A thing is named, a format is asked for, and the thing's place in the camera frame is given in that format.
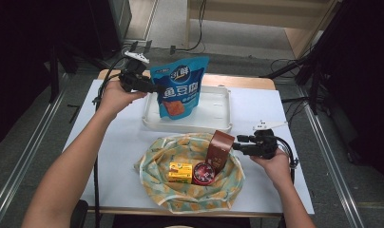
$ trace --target round tin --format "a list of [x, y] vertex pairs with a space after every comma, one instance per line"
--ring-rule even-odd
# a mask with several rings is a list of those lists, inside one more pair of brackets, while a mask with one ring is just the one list
[[195, 184], [210, 185], [215, 180], [215, 169], [208, 163], [197, 163], [193, 169], [192, 177]]

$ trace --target yellow cloth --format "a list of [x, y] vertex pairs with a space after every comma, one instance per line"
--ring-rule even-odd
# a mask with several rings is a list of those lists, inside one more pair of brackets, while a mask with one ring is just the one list
[[191, 133], [159, 138], [134, 165], [149, 197], [174, 214], [229, 210], [245, 180], [240, 161], [231, 152], [209, 186], [168, 182], [170, 162], [203, 162], [212, 134]]

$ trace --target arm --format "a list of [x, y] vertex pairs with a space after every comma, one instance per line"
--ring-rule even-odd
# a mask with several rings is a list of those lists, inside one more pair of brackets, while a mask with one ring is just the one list
[[266, 174], [278, 190], [287, 227], [316, 227], [308, 216], [292, 183], [287, 155], [277, 149], [275, 157], [271, 160], [264, 160], [255, 156], [251, 156], [251, 160], [265, 169]]
[[97, 112], [41, 180], [22, 227], [69, 227], [109, 124], [122, 109], [144, 96], [142, 92], [125, 93], [119, 82], [108, 83]]

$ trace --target white table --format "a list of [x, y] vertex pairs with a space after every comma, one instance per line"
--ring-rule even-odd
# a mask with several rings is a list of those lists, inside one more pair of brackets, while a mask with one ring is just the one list
[[[84, 128], [95, 112], [91, 102], [97, 95], [103, 80], [95, 80], [86, 96], [85, 102], [67, 145]], [[233, 128], [230, 135], [252, 135], [253, 126], [260, 120], [284, 122], [286, 118], [276, 90], [228, 87], [231, 91], [231, 120]], [[172, 215], [158, 206], [145, 192], [139, 174], [133, 164], [145, 150], [158, 138], [177, 134], [177, 132], [157, 132], [143, 125], [142, 116], [146, 99], [133, 102], [111, 123], [99, 153], [100, 207], [102, 213], [113, 214], [154, 214]], [[274, 128], [276, 136], [287, 141], [297, 156], [293, 139], [287, 125]], [[264, 170], [241, 152], [234, 151], [240, 158], [246, 180], [230, 211], [203, 213], [198, 216], [236, 216], [236, 217], [277, 217], [282, 213], [278, 192], [268, 179]], [[295, 187], [307, 212], [314, 208], [299, 165], [296, 170]], [[94, 203], [94, 181], [91, 174], [86, 190], [82, 195], [90, 207]]]

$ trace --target hand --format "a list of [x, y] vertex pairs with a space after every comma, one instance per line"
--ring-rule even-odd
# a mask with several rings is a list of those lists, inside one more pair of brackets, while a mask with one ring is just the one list
[[266, 174], [277, 189], [283, 184], [292, 184], [289, 157], [279, 148], [276, 149], [275, 157], [270, 160], [262, 159], [257, 156], [250, 156], [250, 158], [265, 169]]
[[146, 93], [140, 91], [125, 92], [119, 81], [112, 81], [107, 83], [103, 99], [97, 111], [103, 112], [114, 119], [120, 111], [132, 104], [133, 101], [146, 95]]

